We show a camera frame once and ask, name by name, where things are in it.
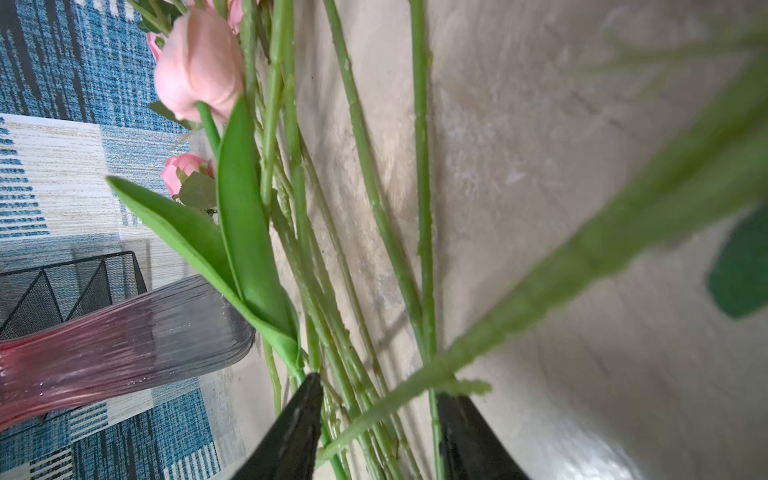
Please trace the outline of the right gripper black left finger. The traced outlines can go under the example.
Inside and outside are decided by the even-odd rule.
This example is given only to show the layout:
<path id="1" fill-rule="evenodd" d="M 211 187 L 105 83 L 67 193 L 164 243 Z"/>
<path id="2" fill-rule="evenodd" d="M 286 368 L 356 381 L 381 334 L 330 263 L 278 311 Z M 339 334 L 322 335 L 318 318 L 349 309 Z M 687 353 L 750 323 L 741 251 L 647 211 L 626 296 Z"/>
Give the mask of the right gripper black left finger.
<path id="1" fill-rule="evenodd" d="M 308 374 L 233 478 L 312 479 L 321 435 L 323 398 L 320 374 Z"/>

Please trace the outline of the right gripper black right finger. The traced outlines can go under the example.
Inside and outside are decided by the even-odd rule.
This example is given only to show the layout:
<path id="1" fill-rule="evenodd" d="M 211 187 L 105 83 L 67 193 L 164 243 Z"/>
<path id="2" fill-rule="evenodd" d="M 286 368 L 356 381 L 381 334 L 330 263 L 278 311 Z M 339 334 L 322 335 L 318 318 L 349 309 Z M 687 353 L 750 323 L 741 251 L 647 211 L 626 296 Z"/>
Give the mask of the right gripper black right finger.
<path id="1" fill-rule="evenodd" d="M 530 479 L 468 396 L 441 393 L 437 408 L 446 479 Z"/>

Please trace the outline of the small pink rosebud stem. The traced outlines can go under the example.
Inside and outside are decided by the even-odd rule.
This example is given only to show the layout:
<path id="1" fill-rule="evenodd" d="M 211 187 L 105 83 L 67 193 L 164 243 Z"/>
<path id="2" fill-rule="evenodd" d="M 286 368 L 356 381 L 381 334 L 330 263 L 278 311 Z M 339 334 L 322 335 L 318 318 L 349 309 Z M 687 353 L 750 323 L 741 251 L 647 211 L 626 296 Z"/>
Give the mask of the small pink rosebud stem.
<path id="1" fill-rule="evenodd" d="M 208 161 L 190 153 L 170 157 L 160 177 L 173 200 L 209 214 L 217 211 L 216 183 Z"/>

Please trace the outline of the white and pale blue rose stem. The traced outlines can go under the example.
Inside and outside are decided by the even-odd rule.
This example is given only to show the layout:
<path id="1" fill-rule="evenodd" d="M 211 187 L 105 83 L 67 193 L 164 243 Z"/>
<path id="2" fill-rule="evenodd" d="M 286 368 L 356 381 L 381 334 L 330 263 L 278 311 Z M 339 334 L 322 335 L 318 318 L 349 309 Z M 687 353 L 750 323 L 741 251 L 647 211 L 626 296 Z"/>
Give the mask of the white and pale blue rose stem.
<path id="1" fill-rule="evenodd" d="M 456 372 L 623 271 L 650 246 L 767 198 L 767 47 L 570 238 L 542 258 L 480 320 L 378 401 L 317 456 L 328 461 L 423 392 L 483 395 Z"/>

